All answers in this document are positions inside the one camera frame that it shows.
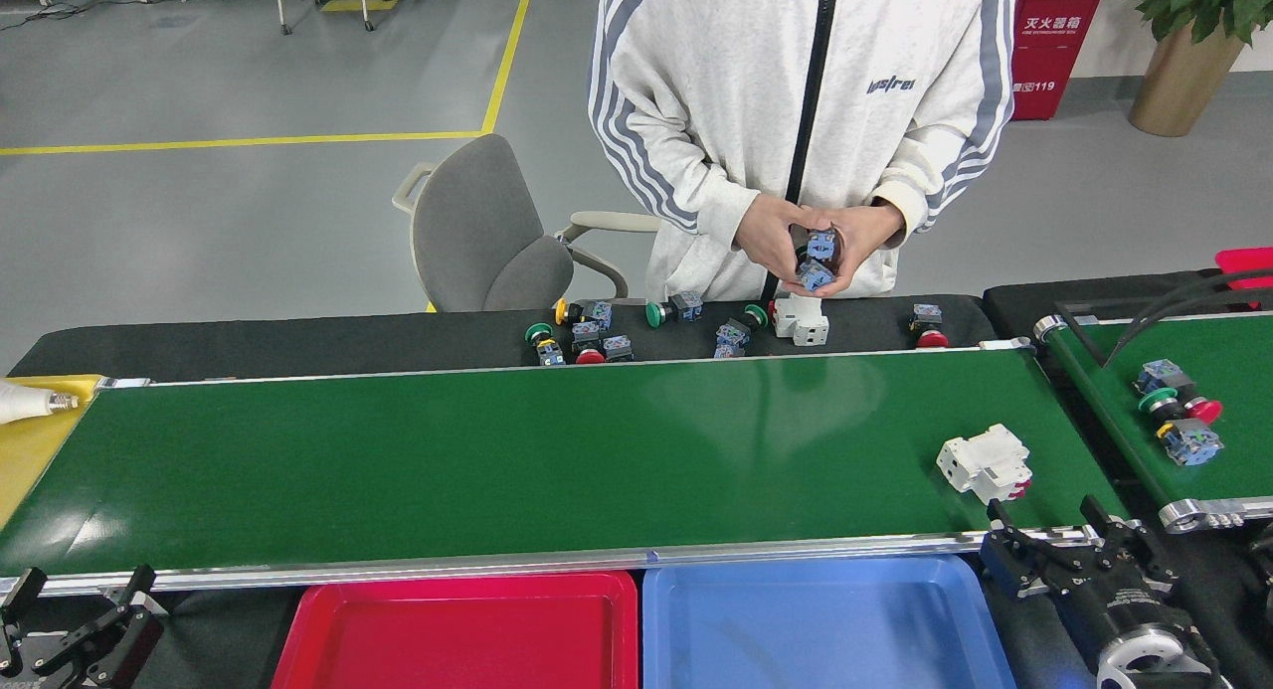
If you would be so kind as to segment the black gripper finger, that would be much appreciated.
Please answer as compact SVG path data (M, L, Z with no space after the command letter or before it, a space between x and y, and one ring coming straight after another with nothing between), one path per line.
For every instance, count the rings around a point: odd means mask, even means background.
M39 568L28 568L4 596L1 602L1 674L17 675L22 670L18 644L20 642L20 620L34 606L41 590L45 588L47 574Z
M1071 593L1090 577L1092 548L1057 548L1015 527L1001 501L990 501L990 531L981 544L981 562L992 579L1015 599Z
M1101 539L1094 553L1100 572L1137 571L1155 591L1172 591L1178 585L1164 544L1150 530L1110 516L1095 495L1085 495L1080 512Z
M157 573L140 564L113 607L67 633L34 639L34 675L45 688L131 688L164 627L165 611L150 597Z

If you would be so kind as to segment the person's right hand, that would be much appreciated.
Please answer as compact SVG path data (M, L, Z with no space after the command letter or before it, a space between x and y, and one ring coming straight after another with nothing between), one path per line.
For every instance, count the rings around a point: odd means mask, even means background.
M747 206L737 231L735 246L745 251L747 259L768 269L773 276L788 284L799 280L796 246L791 227L819 231L822 222L813 209L806 209L782 197L759 194Z

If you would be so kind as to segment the person's left hand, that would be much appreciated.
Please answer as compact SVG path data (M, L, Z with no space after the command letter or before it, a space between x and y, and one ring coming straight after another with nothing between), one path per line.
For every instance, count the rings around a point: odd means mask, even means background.
M783 288L796 295L836 295L850 287L854 274L866 259L885 247L891 237L908 231L908 223L899 208L891 202L882 206L819 208L799 205L808 213L810 222L799 222L810 231L836 231L841 236L839 245L839 267L833 283L807 290L799 281L783 281Z

